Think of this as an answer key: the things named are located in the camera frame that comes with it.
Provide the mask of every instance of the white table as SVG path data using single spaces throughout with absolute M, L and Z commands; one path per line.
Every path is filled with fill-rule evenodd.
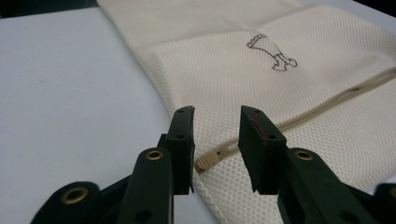
M 327 2 L 396 34 L 396 19 Z M 170 118 L 100 8 L 0 20 L 0 223 L 30 223 L 58 188 L 101 189 L 129 175 Z M 175 197 L 175 223 L 216 223 L 195 193 Z

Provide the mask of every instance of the printed logo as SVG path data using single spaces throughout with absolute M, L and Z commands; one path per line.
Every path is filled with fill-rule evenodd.
M 275 61 L 272 69 L 276 71 L 286 71 L 288 68 L 287 65 L 291 65 L 292 67 L 297 66 L 297 62 L 294 59 L 290 59 L 285 57 L 277 45 L 272 42 L 268 36 L 266 35 L 256 35 L 250 42 L 247 43 L 247 46 L 251 49 L 259 49 L 270 55 Z

